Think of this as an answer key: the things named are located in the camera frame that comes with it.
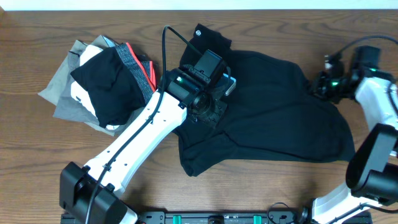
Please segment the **black t-shirt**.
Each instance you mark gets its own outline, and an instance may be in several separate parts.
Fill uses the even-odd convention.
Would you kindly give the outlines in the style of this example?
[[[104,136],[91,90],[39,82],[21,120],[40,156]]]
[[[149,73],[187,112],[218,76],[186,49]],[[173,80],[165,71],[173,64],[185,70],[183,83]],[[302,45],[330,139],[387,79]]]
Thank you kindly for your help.
[[[186,120],[175,129],[180,163],[198,176],[228,159],[348,161],[355,153],[348,123],[331,103],[312,96],[301,68],[245,50],[198,24],[180,63],[194,64],[206,50],[222,57],[236,79],[216,128]]]

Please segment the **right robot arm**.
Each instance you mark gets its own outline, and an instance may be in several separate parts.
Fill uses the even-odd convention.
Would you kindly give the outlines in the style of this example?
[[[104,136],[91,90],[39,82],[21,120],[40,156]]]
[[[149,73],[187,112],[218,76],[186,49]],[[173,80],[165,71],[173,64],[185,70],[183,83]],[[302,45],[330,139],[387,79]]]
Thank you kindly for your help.
[[[369,134],[349,161],[345,182],[329,194],[313,200],[302,212],[301,223],[343,223],[374,209],[389,213],[397,202],[397,86],[395,78],[379,69],[380,49],[355,48],[349,69],[339,50],[326,56],[325,70],[311,86],[312,93],[339,103],[350,98],[363,109]]]

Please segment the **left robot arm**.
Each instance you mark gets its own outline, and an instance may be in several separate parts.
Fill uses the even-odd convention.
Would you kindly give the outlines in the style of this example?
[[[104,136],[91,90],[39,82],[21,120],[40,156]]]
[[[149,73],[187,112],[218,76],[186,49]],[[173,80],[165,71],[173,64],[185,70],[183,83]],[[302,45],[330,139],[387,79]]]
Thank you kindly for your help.
[[[195,65],[164,73],[163,85],[125,131],[83,167],[60,174],[59,204],[80,223],[136,223],[120,198],[138,168],[186,119],[214,128],[226,110],[220,98],[233,85],[226,62],[207,50]]]

